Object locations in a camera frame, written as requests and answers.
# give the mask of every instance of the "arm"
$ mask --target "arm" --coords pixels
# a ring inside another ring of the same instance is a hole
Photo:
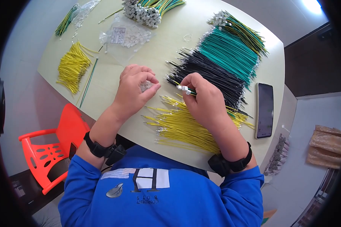
[[[195,120],[213,135],[223,157],[231,162],[245,158],[249,146],[228,116],[221,91],[198,73],[189,74],[181,84],[196,90],[196,97],[183,94],[183,99]],[[254,155],[244,170],[225,177],[221,199],[236,226],[260,226],[263,182]]]
[[[141,93],[139,85],[149,80],[151,88]],[[120,75],[119,88],[114,102],[99,117],[90,131],[90,139],[103,147],[113,144],[115,136],[123,123],[137,113],[160,88],[153,71],[145,66],[130,65]],[[58,204],[63,226],[90,226],[87,214],[104,157],[94,156],[85,141],[78,148],[68,168],[64,185],[64,196]]]
[[[181,84],[196,90],[196,97],[184,93],[184,102],[195,120],[213,135],[223,157],[230,162],[245,158],[249,152],[248,143],[228,116],[221,91],[198,73],[189,74]],[[255,166],[256,160],[252,156],[244,171]]]

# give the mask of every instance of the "smartphone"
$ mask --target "smartphone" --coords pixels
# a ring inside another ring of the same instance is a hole
[[[74,143],[71,143],[71,147],[69,148],[69,160],[73,158],[73,156],[76,154],[77,147]]]
[[[272,136],[273,112],[273,86],[269,84],[257,83],[255,139],[264,139]]]

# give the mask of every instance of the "black wrist device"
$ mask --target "black wrist device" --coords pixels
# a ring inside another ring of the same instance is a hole
[[[106,165],[108,166],[111,166],[115,162],[122,159],[124,155],[126,155],[126,150],[122,145],[116,146],[115,144],[113,144],[105,148],[97,142],[92,142],[92,140],[90,139],[90,132],[87,132],[83,139],[86,141],[87,146],[90,148],[90,151],[93,155],[99,158],[108,158],[108,160],[106,161]]]
[[[252,156],[251,145],[249,142],[247,143],[249,145],[249,152],[245,158],[235,162],[229,162],[225,160],[222,154],[215,154],[208,160],[208,164],[210,165],[211,169],[221,177],[227,176],[230,173],[230,170],[233,172],[240,172],[241,170],[245,169]]]

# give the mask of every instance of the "table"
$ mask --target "table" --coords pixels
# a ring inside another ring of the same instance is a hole
[[[70,25],[68,30],[62,35],[61,40],[54,35],[53,31],[53,36],[47,44],[38,66],[38,72],[54,89],[74,105],[76,105],[77,100],[80,98],[80,92],[73,97],[67,88],[56,84],[58,77],[57,68],[60,59],[69,50],[72,41],[76,42],[77,39],[79,39],[83,46],[98,51],[101,48],[99,41],[100,31],[105,32],[111,27],[114,16],[111,16],[100,24],[98,22],[120,9],[121,3],[121,0],[102,0],[84,20],[82,23],[83,26],[80,29],[75,31],[74,25]],[[253,117],[256,114],[256,83],[262,82],[272,85],[274,89],[273,134],[268,139],[256,140],[254,139],[253,129],[247,126],[243,126],[241,129],[241,134],[250,142],[256,161],[260,165],[266,155],[277,126],[284,91],[283,43],[266,27],[241,10],[220,0],[187,0],[185,5],[178,6],[163,16],[159,28],[155,30],[157,35],[149,43],[144,44],[129,61],[129,64],[150,67],[162,84],[157,94],[176,97],[174,92],[178,90],[163,79],[170,70],[170,66],[165,61],[178,57],[176,51],[179,48],[193,48],[198,43],[199,37],[210,30],[211,25],[207,21],[212,18],[214,13],[220,10],[228,11],[246,26],[260,32],[261,36],[265,38],[265,47],[270,53],[268,58],[264,57],[262,59],[256,71],[257,77],[254,80],[254,84],[250,87],[253,92],[246,91],[245,93],[246,102],[249,103],[249,105],[245,106],[245,112]],[[183,37],[187,34],[192,34],[192,39],[188,43],[183,40]],[[124,69],[109,53],[104,53],[104,48],[96,56],[99,57],[99,60],[81,107],[81,111],[95,120],[113,102],[118,88],[119,75]],[[82,78],[80,84],[81,90],[85,86],[91,69],[89,68],[86,75]],[[146,105],[164,108],[164,105],[160,102],[161,98],[158,95],[153,97]],[[156,135],[155,128],[146,126],[143,123],[146,119],[141,115],[152,116],[152,113],[147,108],[141,109],[121,127],[118,133],[134,143],[158,154],[190,166],[212,171],[207,163],[210,156],[212,156],[211,154],[208,155],[192,150],[156,144],[155,139],[159,139],[160,137]],[[255,123],[255,120],[251,118],[249,121]]]

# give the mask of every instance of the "plastic bag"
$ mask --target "plastic bag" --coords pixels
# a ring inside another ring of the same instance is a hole
[[[155,35],[149,28],[115,14],[111,28],[100,32],[100,43],[122,66],[126,66],[135,53]]]
[[[72,20],[72,23],[75,24],[76,30],[82,27],[83,20],[88,16],[88,14],[97,6],[97,4],[101,2],[101,0],[92,0],[81,6],[74,13],[77,16]]]

